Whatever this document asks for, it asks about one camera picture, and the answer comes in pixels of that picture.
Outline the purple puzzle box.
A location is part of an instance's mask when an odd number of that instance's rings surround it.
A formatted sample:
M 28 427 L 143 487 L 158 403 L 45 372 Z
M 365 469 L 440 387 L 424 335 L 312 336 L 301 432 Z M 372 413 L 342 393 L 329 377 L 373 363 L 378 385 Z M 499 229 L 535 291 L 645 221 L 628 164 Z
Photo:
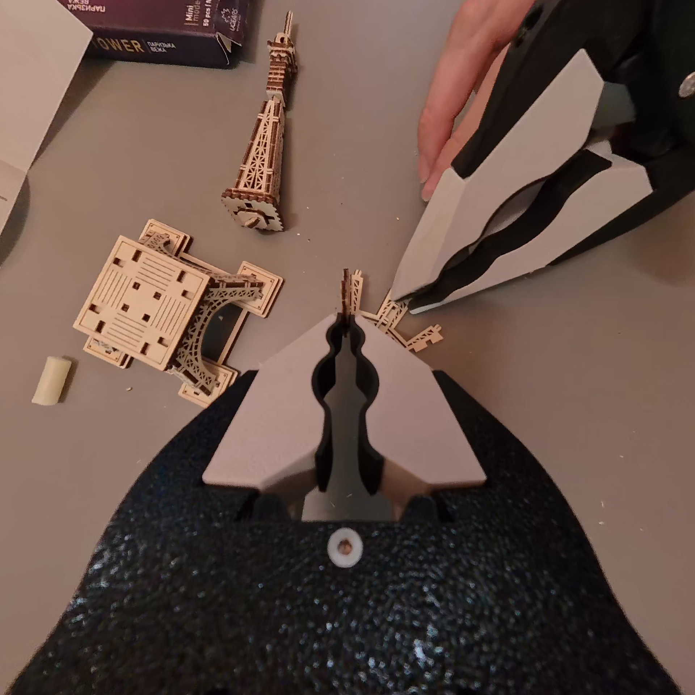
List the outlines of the purple puzzle box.
M 93 33 L 86 55 L 226 69 L 245 42 L 250 1 L 61 1 Z

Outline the person's right hand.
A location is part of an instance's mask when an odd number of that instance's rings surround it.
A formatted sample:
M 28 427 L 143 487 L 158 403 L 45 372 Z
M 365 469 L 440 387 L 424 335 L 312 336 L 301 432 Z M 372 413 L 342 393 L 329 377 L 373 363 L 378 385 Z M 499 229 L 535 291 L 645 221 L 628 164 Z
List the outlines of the person's right hand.
M 418 123 L 418 178 L 428 201 L 477 130 L 510 42 L 534 1 L 464 1 Z

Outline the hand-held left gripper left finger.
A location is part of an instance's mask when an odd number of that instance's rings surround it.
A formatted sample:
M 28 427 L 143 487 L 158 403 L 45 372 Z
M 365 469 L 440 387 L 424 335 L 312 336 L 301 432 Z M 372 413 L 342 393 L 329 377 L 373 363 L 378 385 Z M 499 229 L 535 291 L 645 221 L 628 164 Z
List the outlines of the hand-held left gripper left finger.
M 263 362 L 202 479 L 260 493 L 308 493 L 317 486 L 315 455 L 325 410 L 311 378 L 329 354 L 329 315 Z

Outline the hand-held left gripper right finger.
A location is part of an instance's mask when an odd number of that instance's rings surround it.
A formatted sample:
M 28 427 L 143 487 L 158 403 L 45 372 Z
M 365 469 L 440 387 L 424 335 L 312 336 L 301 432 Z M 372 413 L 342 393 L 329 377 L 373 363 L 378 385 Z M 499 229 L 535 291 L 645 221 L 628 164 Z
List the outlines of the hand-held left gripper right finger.
M 350 324 L 358 464 L 369 494 L 400 508 L 419 495 L 479 486 L 486 475 L 433 371 L 362 316 Z

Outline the folded instruction leaflet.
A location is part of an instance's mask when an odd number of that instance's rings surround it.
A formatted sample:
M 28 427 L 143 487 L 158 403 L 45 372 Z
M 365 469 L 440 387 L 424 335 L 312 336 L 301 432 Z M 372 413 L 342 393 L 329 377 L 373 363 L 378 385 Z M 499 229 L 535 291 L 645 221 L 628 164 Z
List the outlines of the folded instruction leaflet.
M 92 37 L 59 1 L 1 2 L 1 228 Z

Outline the pale wax stick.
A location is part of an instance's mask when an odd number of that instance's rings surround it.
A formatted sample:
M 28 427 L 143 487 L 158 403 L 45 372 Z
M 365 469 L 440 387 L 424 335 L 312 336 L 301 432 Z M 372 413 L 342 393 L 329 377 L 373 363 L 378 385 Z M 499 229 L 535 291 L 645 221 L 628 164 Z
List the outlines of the pale wax stick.
M 41 406 L 58 404 L 71 368 L 70 359 L 48 356 L 31 403 Z

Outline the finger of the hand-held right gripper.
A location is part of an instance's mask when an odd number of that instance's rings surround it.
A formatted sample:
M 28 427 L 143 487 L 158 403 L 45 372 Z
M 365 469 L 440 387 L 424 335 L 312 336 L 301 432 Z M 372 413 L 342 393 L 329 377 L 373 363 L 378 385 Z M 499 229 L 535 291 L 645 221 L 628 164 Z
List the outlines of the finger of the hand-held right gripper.
M 593 139 L 541 184 L 505 204 L 482 238 L 453 256 L 413 314 L 541 270 L 653 192 L 644 166 Z
M 603 79 L 580 49 L 475 171 L 444 173 L 397 268 L 394 300 L 434 283 L 480 238 L 509 197 L 558 170 L 584 145 Z

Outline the wooden tower base model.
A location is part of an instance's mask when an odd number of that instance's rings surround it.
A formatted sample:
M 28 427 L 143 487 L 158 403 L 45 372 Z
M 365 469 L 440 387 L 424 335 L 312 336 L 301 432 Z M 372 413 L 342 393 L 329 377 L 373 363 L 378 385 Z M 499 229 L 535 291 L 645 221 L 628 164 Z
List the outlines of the wooden tower base model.
M 74 328 L 83 350 L 117 368 L 133 360 L 173 374 L 178 394 L 207 407 L 239 376 L 226 366 L 249 314 L 265 318 L 283 278 L 248 261 L 229 273 L 192 256 L 193 238 L 148 220 L 137 240 L 120 236 Z M 224 308 L 240 315 L 216 360 L 204 357 L 206 330 Z

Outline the wooden tower spire model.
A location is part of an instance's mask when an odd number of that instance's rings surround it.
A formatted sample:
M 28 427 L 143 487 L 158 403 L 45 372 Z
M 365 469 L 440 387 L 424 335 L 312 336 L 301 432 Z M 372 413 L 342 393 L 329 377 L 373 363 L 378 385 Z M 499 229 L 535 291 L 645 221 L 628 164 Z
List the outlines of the wooden tower spire model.
M 236 183 L 222 193 L 222 203 L 233 219 L 246 229 L 284 229 L 280 188 L 285 108 L 298 71 L 292 23 L 293 13 L 289 10 L 283 30 L 268 42 L 267 98 L 256 117 Z

